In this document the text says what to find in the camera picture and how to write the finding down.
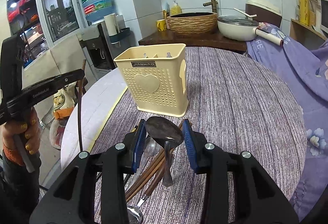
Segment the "left hand yellow nails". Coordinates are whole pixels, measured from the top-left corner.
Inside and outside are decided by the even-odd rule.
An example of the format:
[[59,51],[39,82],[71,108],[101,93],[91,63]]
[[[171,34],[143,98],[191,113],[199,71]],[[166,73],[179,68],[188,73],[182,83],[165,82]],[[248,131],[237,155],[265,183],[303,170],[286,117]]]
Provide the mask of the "left hand yellow nails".
[[41,143],[40,122],[34,107],[27,122],[11,120],[1,126],[3,148],[15,150],[14,135],[24,136],[25,149],[31,154],[38,152]]

